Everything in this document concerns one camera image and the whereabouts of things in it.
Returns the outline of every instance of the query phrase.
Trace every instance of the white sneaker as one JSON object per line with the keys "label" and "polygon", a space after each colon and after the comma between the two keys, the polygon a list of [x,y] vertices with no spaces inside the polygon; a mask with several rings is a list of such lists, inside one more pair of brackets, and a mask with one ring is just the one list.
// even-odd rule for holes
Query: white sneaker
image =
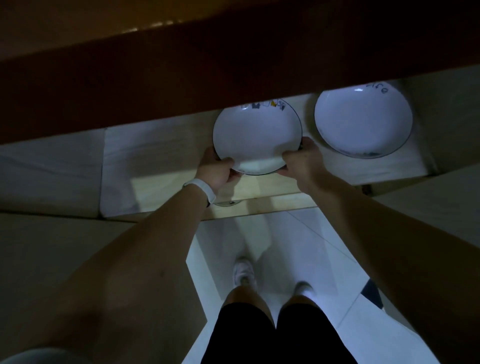
{"label": "white sneaker", "polygon": [[298,282],[295,286],[295,290],[293,291],[294,296],[305,296],[310,298],[312,301],[315,301],[317,294],[313,287],[308,284],[307,282]]}
{"label": "white sneaker", "polygon": [[233,288],[251,286],[257,292],[257,281],[253,273],[253,265],[247,258],[239,258],[233,266]]}

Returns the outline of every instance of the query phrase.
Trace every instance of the person's left hand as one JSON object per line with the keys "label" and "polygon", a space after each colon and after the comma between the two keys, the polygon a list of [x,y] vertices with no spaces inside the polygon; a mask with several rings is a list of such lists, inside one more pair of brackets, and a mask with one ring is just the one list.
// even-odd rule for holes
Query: person's left hand
{"label": "person's left hand", "polygon": [[241,176],[240,173],[231,170],[234,161],[232,158],[225,158],[220,160],[213,147],[205,150],[204,156],[197,168],[195,178],[207,183],[217,194],[220,187],[225,183],[237,179]]}

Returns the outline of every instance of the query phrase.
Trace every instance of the hand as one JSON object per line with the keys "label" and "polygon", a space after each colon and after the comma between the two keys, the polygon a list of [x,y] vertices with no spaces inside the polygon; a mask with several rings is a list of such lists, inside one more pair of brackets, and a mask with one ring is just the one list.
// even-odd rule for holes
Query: hand
{"label": "hand", "polygon": [[197,168],[195,178],[207,183],[217,194],[220,187],[225,183],[235,180],[241,176],[240,173],[231,170],[234,161],[232,158],[220,160],[213,147],[205,150],[204,156]]}
{"label": "hand", "polygon": [[309,194],[312,184],[321,181],[322,175],[328,171],[325,168],[324,157],[315,142],[306,136],[301,142],[301,150],[288,150],[283,153],[282,158],[287,167],[277,173],[296,179],[300,191]]}

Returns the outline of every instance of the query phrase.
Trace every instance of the ceramic plate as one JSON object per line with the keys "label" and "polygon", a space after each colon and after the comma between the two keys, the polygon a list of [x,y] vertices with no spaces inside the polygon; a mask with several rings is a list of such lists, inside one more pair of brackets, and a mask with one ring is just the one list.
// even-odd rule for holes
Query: ceramic plate
{"label": "ceramic plate", "polygon": [[405,97],[391,84],[380,82],[322,92],[315,105],[315,124],[338,152],[379,158],[407,141],[413,115]]}
{"label": "ceramic plate", "polygon": [[298,150],[301,136],[297,113],[278,99],[224,109],[213,128],[213,145],[221,159],[235,160],[233,170],[261,175],[282,168],[282,153]]}

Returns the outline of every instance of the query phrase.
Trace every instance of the plate rim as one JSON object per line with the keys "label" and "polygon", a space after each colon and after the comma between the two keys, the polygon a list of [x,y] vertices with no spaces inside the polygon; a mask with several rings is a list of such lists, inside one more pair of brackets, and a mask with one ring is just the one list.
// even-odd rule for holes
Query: plate rim
{"label": "plate rim", "polygon": [[[343,152],[341,152],[340,150],[338,150],[337,148],[335,148],[333,145],[331,145],[330,143],[327,142],[327,140],[325,139],[325,137],[323,136],[322,132],[320,131],[320,129],[318,128],[318,125],[317,125],[317,118],[315,116],[315,110],[317,109],[317,104],[318,104],[318,100],[320,99],[320,96],[322,95],[322,93],[324,93],[325,91],[332,91],[332,90],[324,90],[322,91],[318,97],[317,97],[317,101],[315,102],[315,107],[313,109],[313,120],[315,121],[315,128],[317,129],[318,133],[320,134],[320,136],[322,137],[323,141],[325,141],[325,143],[327,143],[327,145],[332,148],[334,151],[340,153],[341,155],[343,156],[346,156],[346,157],[349,157],[349,158],[354,158],[354,159],[377,159],[377,158],[382,158],[382,157],[386,157],[386,156],[389,156],[390,154],[392,153],[395,153],[397,150],[399,150],[401,147],[403,147],[407,141],[410,139],[410,137],[412,136],[412,133],[413,133],[413,127],[415,125],[415,114],[413,113],[413,109],[412,109],[412,106],[410,104],[410,102],[408,101],[408,98],[405,97],[405,95],[398,89],[396,88],[395,86],[393,86],[390,82],[387,82],[387,81],[381,81],[383,82],[384,84],[387,84],[389,85],[390,87],[394,88],[395,90],[397,90],[398,93],[400,93],[400,95],[403,96],[403,98],[405,99],[405,101],[407,102],[408,104],[408,107],[410,107],[410,112],[412,113],[412,125],[410,126],[410,131],[408,133],[408,137],[405,139],[405,141],[398,147],[396,148],[395,150],[391,151],[390,153],[387,153],[387,154],[383,154],[383,155],[380,155],[380,156],[374,156],[374,157],[353,157],[352,155],[349,155],[349,154],[345,154]],[[354,86],[348,86],[348,87],[343,87],[343,88],[353,88],[353,87],[358,87],[358,86],[361,86],[361,85],[368,85],[368,84],[360,84],[360,85],[354,85]]]}
{"label": "plate rim", "polygon": [[[299,144],[299,147],[298,147],[297,150],[300,150],[300,148],[301,148],[301,140],[302,140],[302,138],[303,138],[303,126],[302,126],[302,124],[301,124],[300,116],[298,115],[297,111],[296,111],[288,102],[286,102],[284,99],[282,99],[282,98],[277,98],[277,99],[273,98],[273,99],[271,99],[271,100],[282,100],[282,101],[285,102],[288,106],[290,106],[290,108],[293,110],[293,112],[294,112],[295,115],[297,116],[297,120],[298,120],[298,122],[299,122],[299,124],[300,124],[300,131],[301,131],[300,144]],[[237,106],[232,106],[231,108],[241,107],[242,105],[245,105],[245,104],[240,104],[240,105],[237,105]],[[213,128],[212,128],[212,145],[213,145],[213,150],[215,151],[215,154],[216,154],[218,157],[220,157],[220,156],[218,155],[218,153],[216,152],[216,149],[215,149],[215,143],[213,142],[213,133],[214,133],[214,130],[215,130],[216,122],[217,122],[218,118],[220,117],[220,115],[222,114],[222,112],[223,112],[225,109],[230,109],[230,108],[223,108],[222,111],[220,111],[220,113],[218,114],[218,116],[217,116],[216,119],[215,119],[215,123],[214,123]],[[237,172],[237,173],[241,173],[241,174],[244,174],[244,175],[246,175],[246,176],[265,176],[265,175],[267,175],[267,174],[272,174],[272,173],[275,173],[275,172],[281,170],[281,169],[284,168],[286,165],[287,165],[287,164],[285,163],[283,166],[281,166],[280,168],[278,168],[278,169],[276,169],[276,170],[274,170],[274,171],[272,171],[272,172],[261,173],[261,174],[249,174],[249,173],[240,172],[240,171],[238,171],[238,170],[236,170],[236,169],[233,169],[233,168],[231,168],[231,169],[234,170],[234,171]]]}

